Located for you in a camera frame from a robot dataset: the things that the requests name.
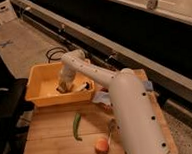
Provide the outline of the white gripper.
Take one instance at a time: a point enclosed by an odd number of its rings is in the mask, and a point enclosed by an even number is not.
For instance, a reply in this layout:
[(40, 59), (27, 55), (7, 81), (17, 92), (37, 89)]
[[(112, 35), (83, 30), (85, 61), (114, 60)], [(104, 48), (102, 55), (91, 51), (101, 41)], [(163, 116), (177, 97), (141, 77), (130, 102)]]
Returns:
[(68, 65), (63, 65), (62, 69), (59, 71), (59, 82), (56, 90), (60, 93), (70, 92), (75, 79), (75, 74), (76, 71), (73, 68), (70, 68)]

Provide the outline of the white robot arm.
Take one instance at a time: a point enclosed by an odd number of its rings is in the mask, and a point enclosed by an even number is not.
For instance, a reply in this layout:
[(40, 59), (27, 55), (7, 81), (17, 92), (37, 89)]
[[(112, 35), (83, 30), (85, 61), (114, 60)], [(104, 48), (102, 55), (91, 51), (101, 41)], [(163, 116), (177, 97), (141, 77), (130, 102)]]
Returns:
[(126, 154), (171, 154), (146, 88), (131, 69), (112, 71), (93, 65), (85, 61), (82, 50), (63, 54), (61, 62), (61, 85), (69, 85), (79, 72), (109, 90)]

